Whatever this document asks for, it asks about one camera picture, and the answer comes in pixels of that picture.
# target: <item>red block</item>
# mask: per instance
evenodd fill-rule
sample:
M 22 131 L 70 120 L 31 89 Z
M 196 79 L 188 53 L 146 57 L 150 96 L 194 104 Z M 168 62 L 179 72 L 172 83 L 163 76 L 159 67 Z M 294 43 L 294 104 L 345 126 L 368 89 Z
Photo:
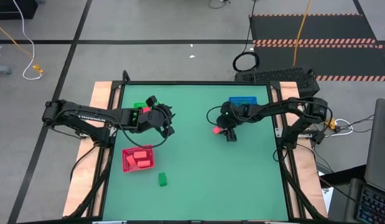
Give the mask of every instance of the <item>red block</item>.
M 149 167 L 149 166 L 151 166 L 151 162 L 150 161 L 138 161 L 137 166 L 140 168 Z
M 214 132 L 215 134 L 220 134 L 222 131 L 223 131 L 223 129 L 222 129 L 221 127 L 215 127 L 215 128 L 213 128 L 213 132 Z
M 142 159 L 147 157 L 147 152 L 146 151 L 141 151 L 141 152 L 135 152 L 134 153 L 134 158 L 135 159 Z
M 142 109 L 142 113 L 145 113 L 145 112 L 148 112 L 148 111 L 151 111 L 151 109 L 149 107 L 145 107 Z
M 128 161 L 130 166 L 135 166 L 137 165 L 136 161 L 134 160 L 133 156 L 127 156 L 126 160 Z

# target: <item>green cube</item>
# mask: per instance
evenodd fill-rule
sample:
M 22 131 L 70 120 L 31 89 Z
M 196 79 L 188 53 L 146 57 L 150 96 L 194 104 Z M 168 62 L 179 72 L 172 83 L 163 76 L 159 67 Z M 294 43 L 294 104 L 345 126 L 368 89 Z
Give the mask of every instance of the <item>green cube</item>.
M 134 103 L 133 104 L 133 107 L 134 108 L 145 108 L 145 107 L 147 107 L 147 103 L 145 103 L 145 102 L 140 102 L 140 103 Z
M 166 179 L 166 174 L 165 172 L 159 173 L 159 185 L 161 187 L 164 187 L 167 185 L 167 179 Z

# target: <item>blue container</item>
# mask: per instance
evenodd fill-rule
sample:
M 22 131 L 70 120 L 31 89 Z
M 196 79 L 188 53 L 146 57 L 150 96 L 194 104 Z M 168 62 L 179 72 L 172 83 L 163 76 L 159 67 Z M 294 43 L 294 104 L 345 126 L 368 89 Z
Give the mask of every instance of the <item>blue container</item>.
M 230 96 L 228 101 L 236 106 L 257 104 L 257 97 L 255 96 Z

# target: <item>black floor mat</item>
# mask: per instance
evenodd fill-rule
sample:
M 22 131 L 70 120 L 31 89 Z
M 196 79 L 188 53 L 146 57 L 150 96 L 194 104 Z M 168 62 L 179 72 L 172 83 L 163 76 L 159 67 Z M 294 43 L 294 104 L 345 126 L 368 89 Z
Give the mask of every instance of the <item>black floor mat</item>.
M 301 16 L 254 16 L 252 37 L 259 39 L 296 39 Z M 359 14 L 306 17 L 300 39 L 375 39 L 365 18 Z
M 352 80 L 352 77 L 359 76 L 382 77 L 385 76 L 382 49 L 374 47 L 299 47 L 296 66 L 314 69 L 321 80 L 324 76 L 326 76 L 325 80 L 346 80 L 346 77 Z M 293 64 L 293 47 L 256 47 L 254 51 L 260 56 L 260 71 L 277 70 L 291 67 Z

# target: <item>red basket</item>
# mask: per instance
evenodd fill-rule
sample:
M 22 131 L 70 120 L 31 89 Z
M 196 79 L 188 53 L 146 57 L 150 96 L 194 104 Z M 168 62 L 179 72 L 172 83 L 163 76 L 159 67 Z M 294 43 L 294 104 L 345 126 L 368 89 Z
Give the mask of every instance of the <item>red basket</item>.
M 155 167 L 155 159 L 154 159 L 154 150 L 151 148 L 151 145 L 146 145 L 147 147 L 150 147 L 148 149 L 144 149 L 141 147 L 132 147 L 129 149 L 123 149 L 122 150 L 122 164 L 123 164 L 123 172 L 133 172 L 138 170 L 144 170 L 144 169 L 150 169 Z M 126 159 L 127 156 L 133 156 L 135 152 L 146 152 L 147 156 L 145 158 L 138 158 L 135 159 L 136 164 L 140 163 L 146 163 L 146 161 L 150 162 L 149 166 L 146 167 L 138 167 L 137 165 L 131 166 L 128 160 Z

